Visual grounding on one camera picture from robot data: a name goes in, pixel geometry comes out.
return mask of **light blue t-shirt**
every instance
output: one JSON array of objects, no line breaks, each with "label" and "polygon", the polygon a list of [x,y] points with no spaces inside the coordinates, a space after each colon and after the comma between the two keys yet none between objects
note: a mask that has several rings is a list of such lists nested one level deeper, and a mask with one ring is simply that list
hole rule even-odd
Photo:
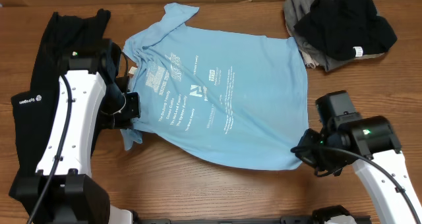
[{"label": "light blue t-shirt", "polygon": [[206,161],[295,169],[289,150],[308,128],[307,74],[296,42],[185,25],[199,10],[177,3],[123,51],[138,65],[130,89],[140,118],[125,148],[153,132]]}]

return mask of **white label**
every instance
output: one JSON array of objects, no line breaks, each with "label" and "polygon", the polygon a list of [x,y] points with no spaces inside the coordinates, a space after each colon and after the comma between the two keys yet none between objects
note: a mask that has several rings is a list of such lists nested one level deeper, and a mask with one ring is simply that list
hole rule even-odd
[{"label": "white label", "polygon": [[137,67],[131,67],[131,69],[129,69],[129,74],[135,75],[136,70],[138,70]]},{"label": "white label", "polygon": [[355,46],[353,48],[356,51],[356,56],[355,57],[362,57],[362,55],[363,55],[363,49],[362,49],[362,47]]}]

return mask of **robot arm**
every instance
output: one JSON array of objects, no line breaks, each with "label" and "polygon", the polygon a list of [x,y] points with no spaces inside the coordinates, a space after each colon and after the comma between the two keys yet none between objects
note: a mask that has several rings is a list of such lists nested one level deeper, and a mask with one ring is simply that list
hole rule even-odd
[{"label": "robot arm", "polygon": [[[131,119],[140,114],[138,94],[127,93],[127,75],[116,78],[120,54],[120,48],[111,40],[103,40],[91,48],[63,52],[58,68],[70,89],[60,77],[48,145],[36,167],[36,175],[19,180],[16,189],[26,211],[35,210],[28,222],[32,218],[35,224],[137,222],[135,212],[111,206],[107,192],[91,179],[90,160],[99,131],[129,128]],[[68,103],[72,106],[60,162],[52,169],[68,116]],[[46,196],[40,192],[44,189]]]},{"label": "robot arm", "polygon": [[[410,182],[403,153],[388,150],[375,153],[373,157],[372,161],[388,171],[406,190],[417,215],[422,217],[422,207]],[[355,161],[352,166],[367,189],[381,223],[415,223],[409,206],[387,176],[362,160]]]},{"label": "robot arm", "polygon": [[[388,120],[381,116],[362,119],[345,91],[319,98],[316,107],[323,124],[321,132],[308,129],[292,152],[314,167],[318,177],[338,176],[344,166],[352,164],[382,224],[420,223],[422,207],[410,182],[402,147]],[[389,177],[364,159],[379,165]]]}]

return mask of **black fabric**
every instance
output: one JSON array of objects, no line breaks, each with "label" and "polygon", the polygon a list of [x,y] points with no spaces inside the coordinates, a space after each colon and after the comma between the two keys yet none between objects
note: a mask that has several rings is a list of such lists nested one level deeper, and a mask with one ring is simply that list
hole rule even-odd
[{"label": "black fabric", "polygon": [[397,41],[387,20],[377,16],[373,0],[315,0],[295,30],[337,60],[355,58],[355,46],[372,55],[387,52]]},{"label": "black fabric", "polygon": [[100,9],[96,16],[86,19],[59,16],[58,13],[53,13],[50,18],[41,38],[30,91],[11,98],[20,168],[9,196],[15,198],[19,177],[35,174],[36,166],[47,146],[59,98],[56,57],[63,49],[90,45],[102,39],[110,15],[109,11]]}]

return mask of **wooden table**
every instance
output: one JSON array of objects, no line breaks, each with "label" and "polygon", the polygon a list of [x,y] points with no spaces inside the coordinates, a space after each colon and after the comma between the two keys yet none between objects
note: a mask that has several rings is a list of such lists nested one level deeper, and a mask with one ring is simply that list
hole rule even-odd
[{"label": "wooden table", "polygon": [[[422,0],[376,0],[398,36],[390,53],[326,74],[307,69],[309,123],[320,129],[315,99],[347,90],[364,117],[390,119],[403,145],[413,187],[422,198]],[[195,4],[189,26],[273,38],[288,34],[282,3]],[[164,5],[22,7],[0,9],[0,223],[24,223],[28,215],[8,197],[18,170],[10,97],[29,89],[40,38],[53,11],[89,17],[99,8],[112,12],[106,38],[125,40],[159,21]],[[141,218],[210,219],[307,214],[341,204],[354,214],[375,209],[347,167],[340,177],[316,178],[305,165],[295,171],[250,171],[195,158],[153,134],[129,152],[118,130],[103,131],[92,157],[93,178],[114,206],[136,210]]]}]

